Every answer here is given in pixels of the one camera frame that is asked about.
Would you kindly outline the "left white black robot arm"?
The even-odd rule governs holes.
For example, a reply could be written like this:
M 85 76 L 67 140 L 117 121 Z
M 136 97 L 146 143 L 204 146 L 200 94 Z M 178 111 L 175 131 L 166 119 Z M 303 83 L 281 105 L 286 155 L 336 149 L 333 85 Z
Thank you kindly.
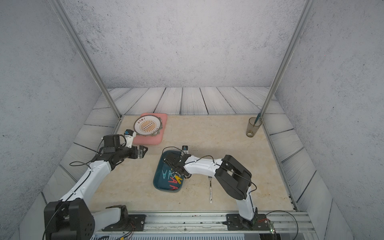
M 124 232 L 121 240 L 128 240 L 136 230 L 126 206 L 113 206 L 91 213 L 89 203 L 104 178 L 125 159 L 141 159 L 148 148 L 133 146 L 136 132 L 126 130 L 123 135 L 106 135 L 101 147 L 87 163 L 87 171 L 60 200 L 50 202 L 44 209 L 44 240 L 89 240 L 95 232 L 115 228 Z

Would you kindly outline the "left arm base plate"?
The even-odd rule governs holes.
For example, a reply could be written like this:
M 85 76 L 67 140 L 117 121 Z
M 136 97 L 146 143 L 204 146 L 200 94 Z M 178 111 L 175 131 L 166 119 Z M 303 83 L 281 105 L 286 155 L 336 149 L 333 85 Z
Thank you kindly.
M 146 215 L 123 216 L 120 221 L 102 229 L 103 232 L 142 232 L 145 226 Z

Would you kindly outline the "yellow clothespin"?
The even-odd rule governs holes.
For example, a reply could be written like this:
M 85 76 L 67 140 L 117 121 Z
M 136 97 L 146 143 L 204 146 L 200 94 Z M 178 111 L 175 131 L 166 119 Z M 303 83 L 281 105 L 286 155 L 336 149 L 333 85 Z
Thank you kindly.
M 175 180 L 178 182 L 179 185 L 182 184 L 182 178 L 180 178 L 179 176 L 175 175 Z

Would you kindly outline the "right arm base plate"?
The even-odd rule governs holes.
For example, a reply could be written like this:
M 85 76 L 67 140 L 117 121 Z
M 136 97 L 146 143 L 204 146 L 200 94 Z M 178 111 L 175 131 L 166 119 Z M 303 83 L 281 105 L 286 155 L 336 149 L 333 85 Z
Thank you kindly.
M 223 225 L 228 231 L 270 231 L 270 224 L 267 216 L 256 214 L 252 220 L 246 220 L 239 214 L 227 214 Z

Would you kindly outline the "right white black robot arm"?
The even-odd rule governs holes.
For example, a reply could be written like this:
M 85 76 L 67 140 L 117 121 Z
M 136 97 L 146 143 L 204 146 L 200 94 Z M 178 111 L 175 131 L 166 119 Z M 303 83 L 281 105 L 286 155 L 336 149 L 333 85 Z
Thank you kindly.
M 240 162 L 230 155 L 222 159 L 212 156 L 202 158 L 190 154 L 167 153 L 163 161 L 178 175 L 191 177 L 204 175 L 215 178 L 224 191 L 236 200 L 239 215 L 243 220 L 256 220 L 257 208 L 253 204 L 251 187 L 252 174 Z

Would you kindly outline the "teal plastic storage box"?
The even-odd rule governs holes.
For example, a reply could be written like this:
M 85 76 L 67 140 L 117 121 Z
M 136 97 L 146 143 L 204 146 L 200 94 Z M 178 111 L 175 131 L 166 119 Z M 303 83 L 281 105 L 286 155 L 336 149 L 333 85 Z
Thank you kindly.
M 155 171 L 153 185 L 157 190 L 163 192 L 177 193 L 181 190 L 184 177 L 176 172 L 165 162 L 167 154 L 181 156 L 181 151 L 165 151 L 158 163 Z

